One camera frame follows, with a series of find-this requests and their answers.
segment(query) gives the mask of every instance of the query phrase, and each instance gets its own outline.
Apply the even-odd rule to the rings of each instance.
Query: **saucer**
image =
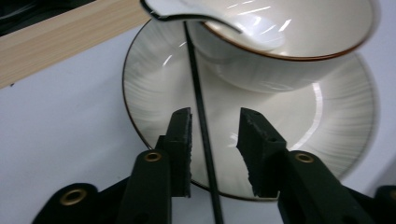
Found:
[[[222,195],[261,200],[252,193],[247,167],[235,147],[241,107],[261,112],[287,140],[289,150],[314,153],[337,177],[349,171],[367,149],[376,123],[375,86],[357,54],[321,81],[277,94],[228,84],[210,73],[211,62],[196,56]],[[142,28],[126,57],[123,90],[131,120],[148,148],[166,133],[174,111],[191,108],[191,175],[195,184],[207,188],[182,22],[149,21]]]

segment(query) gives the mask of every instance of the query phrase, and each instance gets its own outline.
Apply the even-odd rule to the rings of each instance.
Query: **black stick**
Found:
[[[212,149],[211,149],[210,140],[209,140],[209,131],[207,130],[204,98],[203,98],[203,95],[201,92],[201,84],[200,84],[200,79],[199,79],[199,74],[198,74],[197,62],[195,59],[194,46],[191,42],[191,38],[190,38],[189,32],[187,30],[186,22],[184,22],[184,31],[186,34],[187,48],[189,50],[192,81],[193,81],[193,85],[194,85],[195,100],[196,100],[197,110],[198,110],[198,120],[199,120],[200,127],[201,127],[202,141],[203,141],[203,145],[204,145],[206,171],[207,171],[207,177],[209,179],[209,190],[210,190],[210,195],[211,195],[211,199],[212,199],[212,206],[213,206],[216,223],[222,224],[223,218],[222,218],[222,213],[221,213],[218,183],[217,183],[216,174],[215,174],[215,164],[213,162],[213,157],[212,157]]]

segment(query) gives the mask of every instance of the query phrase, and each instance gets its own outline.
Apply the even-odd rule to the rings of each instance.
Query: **plate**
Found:
[[[191,174],[194,183],[207,188],[183,29],[180,21],[149,21],[142,28],[124,65],[125,104],[148,148],[155,147],[158,136],[166,133],[174,111],[191,108]],[[309,87],[277,94],[232,86],[210,73],[211,62],[196,56],[222,195],[262,200],[253,195],[247,167],[235,147],[241,107],[264,114],[288,141],[289,150],[314,153],[337,177],[348,172],[368,148],[376,124],[375,85],[358,54]]]

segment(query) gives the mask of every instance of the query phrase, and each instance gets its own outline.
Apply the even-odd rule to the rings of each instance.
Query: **tableware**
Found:
[[[319,156],[338,177],[364,154],[375,129],[375,90],[364,60],[352,53],[319,82],[293,92],[246,91],[213,76],[197,54],[206,117],[223,195],[258,200],[236,146],[240,107],[264,114],[288,141],[289,150]],[[189,56],[182,22],[150,21],[128,52],[123,75],[125,103],[148,148],[165,134],[171,114],[192,113],[191,173],[207,187]]]
[[[251,91],[294,91],[329,74],[375,27],[372,0],[214,1],[228,16],[254,13],[272,21],[284,44],[272,50],[238,39],[219,23],[189,21],[192,42],[211,72]]]
[[[265,17],[254,13],[226,15],[210,4],[212,2],[208,0],[141,0],[143,9],[151,17],[160,21],[220,22],[228,26],[228,29],[225,29],[226,32],[260,50],[275,49],[284,43],[283,34],[273,29],[276,25]]]

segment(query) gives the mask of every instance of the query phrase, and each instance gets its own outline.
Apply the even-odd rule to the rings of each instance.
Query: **wooden surface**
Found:
[[[96,0],[0,37],[0,89],[144,24],[139,0]]]

